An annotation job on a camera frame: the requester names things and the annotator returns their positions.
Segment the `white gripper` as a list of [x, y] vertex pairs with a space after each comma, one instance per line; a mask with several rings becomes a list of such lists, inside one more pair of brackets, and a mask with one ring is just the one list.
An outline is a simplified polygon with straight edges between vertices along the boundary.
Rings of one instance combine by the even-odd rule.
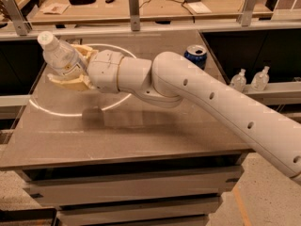
[[63, 76], [47, 74], [50, 82], [58, 87], [69, 90], [85, 91], [98, 89], [102, 93], [118, 93], [119, 64], [124, 55], [121, 52], [111, 50], [93, 49], [87, 45], [73, 44], [77, 51], [77, 61], [88, 64], [87, 74], [80, 74], [77, 78], [67, 79]]

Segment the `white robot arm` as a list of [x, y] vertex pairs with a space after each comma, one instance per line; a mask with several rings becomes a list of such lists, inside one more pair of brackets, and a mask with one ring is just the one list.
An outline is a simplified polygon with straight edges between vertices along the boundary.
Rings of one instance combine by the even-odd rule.
[[128, 92], [167, 108], [187, 99], [223, 122], [284, 175], [301, 182], [301, 125], [221, 83], [181, 55], [163, 52], [147, 60], [104, 50], [86, 60], [68, 46], [45, 57], [67, 85], [81, 77], [88, 88]]

